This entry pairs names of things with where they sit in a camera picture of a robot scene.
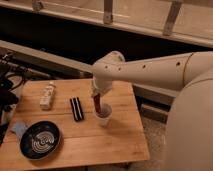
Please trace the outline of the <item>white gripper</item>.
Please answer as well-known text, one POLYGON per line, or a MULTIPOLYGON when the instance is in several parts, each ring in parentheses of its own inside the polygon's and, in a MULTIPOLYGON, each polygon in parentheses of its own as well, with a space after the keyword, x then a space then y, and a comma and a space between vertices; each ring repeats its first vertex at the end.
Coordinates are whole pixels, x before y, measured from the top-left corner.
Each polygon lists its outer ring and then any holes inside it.
POLYGON ((96 95, 104 96, 112 89, 112 82, 94 77, 92 79, 91 89, 92 97, 95 97, 96 95))

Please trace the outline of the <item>white robot base body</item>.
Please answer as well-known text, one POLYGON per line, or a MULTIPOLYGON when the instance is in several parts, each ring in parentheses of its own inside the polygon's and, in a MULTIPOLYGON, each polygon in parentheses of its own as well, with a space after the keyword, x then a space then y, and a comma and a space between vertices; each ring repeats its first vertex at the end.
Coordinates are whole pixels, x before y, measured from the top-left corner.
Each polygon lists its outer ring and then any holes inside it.
POLYGON ((213 69, 192 80, 172 105, 163 171, 213 171, 213 69))

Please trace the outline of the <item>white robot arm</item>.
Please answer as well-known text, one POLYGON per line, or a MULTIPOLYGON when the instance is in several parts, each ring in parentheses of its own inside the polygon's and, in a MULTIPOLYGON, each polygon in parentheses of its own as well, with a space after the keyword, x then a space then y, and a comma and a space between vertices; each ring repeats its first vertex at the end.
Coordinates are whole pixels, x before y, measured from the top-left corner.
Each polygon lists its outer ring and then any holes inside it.
POLYGON ((92 97, 104 96, 113 81, 125 81, 170 90, 181 90, 192 80, 213 69, 213 51, 189 52, 126 62, 112 51, 92 65, 92 97))

